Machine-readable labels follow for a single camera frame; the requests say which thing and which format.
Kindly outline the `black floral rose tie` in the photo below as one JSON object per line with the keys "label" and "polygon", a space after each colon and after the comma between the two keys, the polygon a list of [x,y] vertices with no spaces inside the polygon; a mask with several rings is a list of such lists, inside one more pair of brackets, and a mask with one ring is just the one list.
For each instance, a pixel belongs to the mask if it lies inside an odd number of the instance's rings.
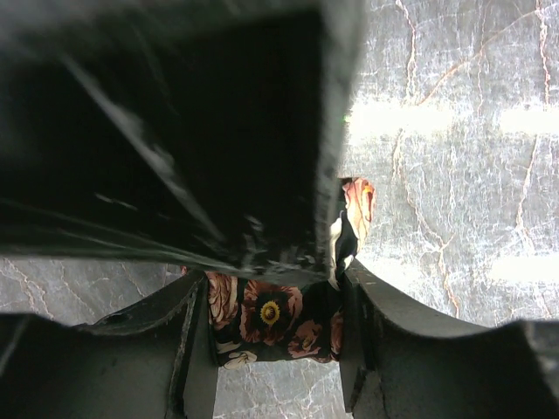
{"label": "black floral rose tie", "polygon": [[330,226],[328,279],[303,287],[206,272],[211,335],[219,366],[257,361],[337,361],[342,351],[344,273],[362,249],[376,189],[362,177],[340,180]]}

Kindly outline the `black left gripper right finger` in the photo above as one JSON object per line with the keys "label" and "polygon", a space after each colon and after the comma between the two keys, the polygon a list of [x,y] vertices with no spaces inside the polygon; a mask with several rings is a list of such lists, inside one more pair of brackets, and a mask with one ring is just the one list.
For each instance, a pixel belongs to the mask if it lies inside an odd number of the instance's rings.
{"label": "black left gripper right finger", "polygon": [[455,319],[359,262],[346,270],[343,295],[340,373],[353,417],[557,417],[556,322]]}

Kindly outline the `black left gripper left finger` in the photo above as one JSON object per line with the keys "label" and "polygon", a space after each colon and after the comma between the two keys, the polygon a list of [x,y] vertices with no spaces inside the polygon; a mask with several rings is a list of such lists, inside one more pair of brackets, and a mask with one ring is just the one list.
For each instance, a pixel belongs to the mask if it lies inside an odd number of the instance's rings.
{"label": "black left gripper left finger", "polygon": [[208,280],[190,271],[88,325],[1,318],[4,418],[210,418]]}

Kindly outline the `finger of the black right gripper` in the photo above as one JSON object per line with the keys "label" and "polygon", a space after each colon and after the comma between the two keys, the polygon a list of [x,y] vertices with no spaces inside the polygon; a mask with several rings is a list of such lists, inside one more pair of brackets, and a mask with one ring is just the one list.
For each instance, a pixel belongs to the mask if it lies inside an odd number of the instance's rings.
{"label": "finger of the black right gripper", "polygon": [[1,252],[328,278],[364,1],[4,1]]}

